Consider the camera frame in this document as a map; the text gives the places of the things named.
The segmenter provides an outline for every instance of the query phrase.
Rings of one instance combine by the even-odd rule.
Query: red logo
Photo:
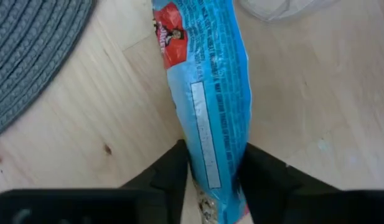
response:
[[[187,34],[182,26],[182,16],[174,3],[169,3],[160,11],[153,11],[154,27],[164,57],[164,67],[186,61]]]

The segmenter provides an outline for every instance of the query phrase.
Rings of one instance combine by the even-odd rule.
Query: barcode label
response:
[[[211,189],[221,187],[217,157],[213,145],[210,119],[205,100],[205,90],[202,82],[191,84],[194,110],[199,130],[200,143],[203,152],[205,171],[207,174],[208,186]]]

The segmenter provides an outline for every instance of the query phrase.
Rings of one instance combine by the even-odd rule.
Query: round placemat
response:
[[[0,0],[0,133],[58,73],[94,0]]]

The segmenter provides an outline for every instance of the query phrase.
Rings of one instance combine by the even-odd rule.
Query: light wood surface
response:
[[[271,25],[235,7],[250,142],[341,189],[384,189],[384,0]],[[60,74],[0,136],[0,192],[117,187],[182,137],[151,19],[150,0],[99,2]],[[190,180],[183,219],[200,221]]]

